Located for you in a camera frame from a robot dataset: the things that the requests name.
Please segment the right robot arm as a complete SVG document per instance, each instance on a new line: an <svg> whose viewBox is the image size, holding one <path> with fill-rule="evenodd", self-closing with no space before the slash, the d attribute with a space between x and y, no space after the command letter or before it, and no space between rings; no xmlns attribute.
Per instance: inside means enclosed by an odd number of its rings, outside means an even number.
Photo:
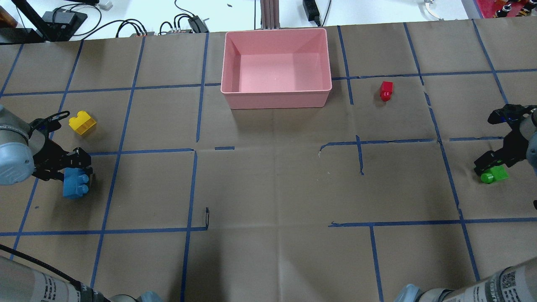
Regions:
<svg viewBox="0 0 537 302"><path fill-rule="evenodd" d="M486 184L506 178L505 168L527 161L536 168L536 106L506 104L489 115L489 124L507 123L510 132L503 146L475 160L474 172ZM458 290L436 288L423 291L413 284L401 289L397 302L535 302L537 260L532 258L508 266L493 275Z"/></svg>

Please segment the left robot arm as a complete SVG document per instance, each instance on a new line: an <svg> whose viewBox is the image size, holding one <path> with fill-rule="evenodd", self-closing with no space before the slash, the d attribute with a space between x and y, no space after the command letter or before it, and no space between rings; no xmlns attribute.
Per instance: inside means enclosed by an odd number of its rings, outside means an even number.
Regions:
<svg viewBox="0 0 537 302"><path fill-rule="evenodd" d="M59 180L63 196L81 198L89 191L93 174L91 157L82 148L65 151L49 137L61 128L69 111L54 113L28 123L5 107L0 110L0 183L21 183L30 176L41 180ZM110 298L32 256L6 245L1 250L43 268L33 269L1 257L2 302L160 302L161 297L146 291L135 298L118 294Z"/></svg>

